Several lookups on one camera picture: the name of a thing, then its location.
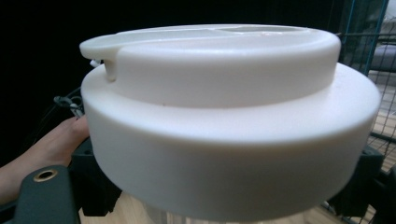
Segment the wire grid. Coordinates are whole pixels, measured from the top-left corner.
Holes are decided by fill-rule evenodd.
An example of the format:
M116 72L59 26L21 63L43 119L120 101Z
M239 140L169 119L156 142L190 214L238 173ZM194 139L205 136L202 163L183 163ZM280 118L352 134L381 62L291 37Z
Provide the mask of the wire grid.
M367 145L384 155L382 170L388 172L396 165L396 33L339 36L342 42L339 63L366 75L381 94L381 104ZM333 212L330 206L324 205ZM339 218L350 224L372 224L374 216L375 209L369 205L364 217Z

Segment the wooden floor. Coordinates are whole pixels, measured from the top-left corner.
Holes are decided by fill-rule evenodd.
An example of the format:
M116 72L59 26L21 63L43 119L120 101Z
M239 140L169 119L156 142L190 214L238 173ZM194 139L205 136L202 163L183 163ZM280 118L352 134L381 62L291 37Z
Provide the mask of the wooden floor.
M144 205L138 200L134 199L127 193L122 193L117 200L116 206L112 213L107 214L105 217L85 217L82 211L79 211L82 224L236 224L231 222L208 222L185 219L184 221L177 220L176 218L168 217L168 223L154 223L147 215ZM314 207L303 213L283 217L275 220L268 220L255 223L244 224L341 224L339 218L333 216L326 211L321 205Z

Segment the white plastic container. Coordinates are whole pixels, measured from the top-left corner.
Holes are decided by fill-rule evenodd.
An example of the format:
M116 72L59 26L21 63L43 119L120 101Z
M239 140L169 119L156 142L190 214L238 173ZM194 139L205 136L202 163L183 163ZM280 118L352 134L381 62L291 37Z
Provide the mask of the white plastic container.
M81 93L94 156L136 199L185 217L258 221L347 183L380 103L337 63L340 41L289 26L216 24L98 36Z

